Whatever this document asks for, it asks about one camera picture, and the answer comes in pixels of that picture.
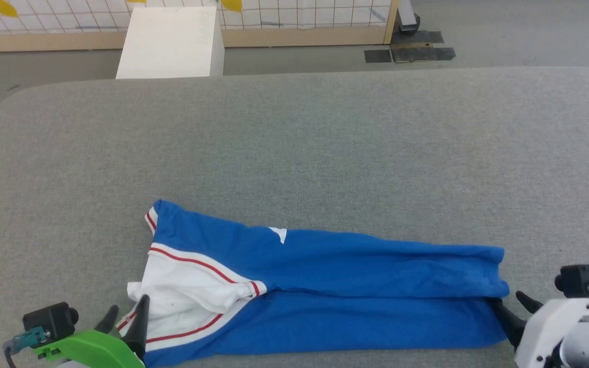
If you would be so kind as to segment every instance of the cable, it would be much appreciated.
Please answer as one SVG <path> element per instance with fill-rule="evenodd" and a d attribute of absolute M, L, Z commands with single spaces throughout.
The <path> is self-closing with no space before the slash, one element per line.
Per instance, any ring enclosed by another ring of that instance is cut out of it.
<path fill-rule="evenodd" d="M 4 356 L 6 357 L 6 363 L 9 364 L 9 368 L 17 368 L 15 363 L 12 362 L 12 357 L 10 356 L 10 347 L 6 347 L 6 349 L 4 349 Z"/>

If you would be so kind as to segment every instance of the white block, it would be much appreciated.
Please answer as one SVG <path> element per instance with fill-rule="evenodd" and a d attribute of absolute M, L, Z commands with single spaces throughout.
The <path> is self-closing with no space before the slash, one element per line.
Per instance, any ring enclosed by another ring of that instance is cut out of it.
<path fill-rule="evenodd" d="M 133 10 L 117 79 L 220 76 L 223 71 L 216 7 Z"/>
<path fill-rule="evenodd" d="M 415 19 L 415 12 L 413 12 L 413 7 L 411 5 L 411 0 L 400 0 L 399 16 L 401 18 L 401 24 L 404 26 L 417 24 L 417 20 Z"/>

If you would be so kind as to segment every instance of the white lining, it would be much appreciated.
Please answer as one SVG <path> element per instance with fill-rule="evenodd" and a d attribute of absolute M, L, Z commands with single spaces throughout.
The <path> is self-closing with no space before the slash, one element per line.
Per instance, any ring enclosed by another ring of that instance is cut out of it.
<path fill-rule="evenodd" d="M 157 220 L 158 214 L 152 207 L 145 221 L 154 234 L 152 221 L 157 226 Z M 284 230 L 283 235 L 275 233 L 285 240 L 285 229 L 278 230 Z M 160 243 L 152 243 L 148 253 L 142 282 L 127 285 L 132 300 L 137 302 L 144 294 L 152 298 L 147 351 L 210 336 L 229 323 L 250 300 L 267 292 L 263 282 L 245 278 L 203 254 L 179 251 Z M 122 336 L 128 332 L 136 307 L 137 304 L 115 325 Z"/>

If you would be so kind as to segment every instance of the track pants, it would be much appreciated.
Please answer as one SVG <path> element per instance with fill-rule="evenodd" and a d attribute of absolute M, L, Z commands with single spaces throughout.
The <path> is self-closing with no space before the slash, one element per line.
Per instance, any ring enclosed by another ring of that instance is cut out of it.
<path fill-rule="evenodd" d="M 145 363 L 215 354 L 465 349 L 505 338 L 484 301 L 509 287 L 503 249 L 286 230 L 159 200 L 134 301 L 151 297 Z M 133 310 L 119 323 L 124 335 Z"/>

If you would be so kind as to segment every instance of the gray table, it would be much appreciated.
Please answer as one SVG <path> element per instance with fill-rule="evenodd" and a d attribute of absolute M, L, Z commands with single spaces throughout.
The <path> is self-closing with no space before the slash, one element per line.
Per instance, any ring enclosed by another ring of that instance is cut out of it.
<path fill-rule="evenodd" d="M 505 247 L 511 289 L 589 263 L 589 69 L 93 81 L 0 105 L 0 345 L 58 301 L 128 310 L 166 198 L 247 224 Z M 514 301 L 507 305 L 521 314 Z M 31 352 L 20 367 L 37 363 Z M 5 366 L 0 352 L 0 366 Z M 216 357 L 202 368 L 513 366 L 472 351 Z"/>

